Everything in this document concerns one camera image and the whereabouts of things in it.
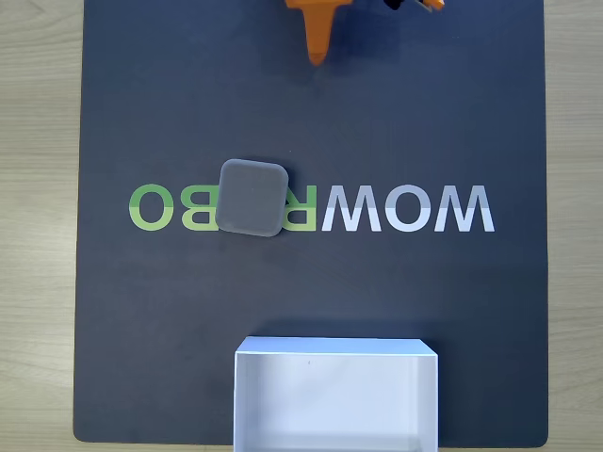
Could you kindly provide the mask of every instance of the open box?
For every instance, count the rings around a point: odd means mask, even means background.
[[[248,337],[235,452],[437,452],[437,355],[419,340]]]

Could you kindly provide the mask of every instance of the mat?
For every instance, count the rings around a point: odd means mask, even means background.
[[[420,338],[440,443],[547,437],[542,0],[356,0],[323,65],[284,0],[88,0],[75,436],[231,444],[251,334]],[[216,231],[221,165],[290,175]]]

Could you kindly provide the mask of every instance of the wooden table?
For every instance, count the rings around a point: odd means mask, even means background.
[[[0,450],[216,449],[72,435],[82,11],[0,0]],[[546,450],[602,451],[603,1],[546,0],[546,66]]]

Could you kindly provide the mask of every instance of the square sponge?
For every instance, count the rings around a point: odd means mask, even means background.
[[[216,222],[229,233],[281,232],[289,175],[280,165],[231,159],[222,166]]]

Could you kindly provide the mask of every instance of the green letter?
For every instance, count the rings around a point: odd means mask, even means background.
[[[163,214],[155,223],[145,221],[140,215],[140,200],[147,193],[156,193],[163,200]],[[172,215],[173,198],[167,188],[156,186],[155,184],[148,184],[146,186],[141,186],[132,193],[132,198],[130,198],[130,218],[140,229],[144,231],[159,231],[170,223]]]
[[[209,204],[195,204],[191,197],[193,193],[209,193]],[[191,231],[217,231],[216,205],[218,205],[218,186],[188,186],[182,191],[180,201],[188,209],[182,216],[182,223]],[[206,212],[209,220],[206,223],[193,221],[195,214]]]
[[[305,212],[305,223],[289,221],[291,212]],[[300,203],[290,188],[286,192],[285,221],[283,228],[295,232],[313,232],[317,229],[317,186],[306,188],[305,203]]]

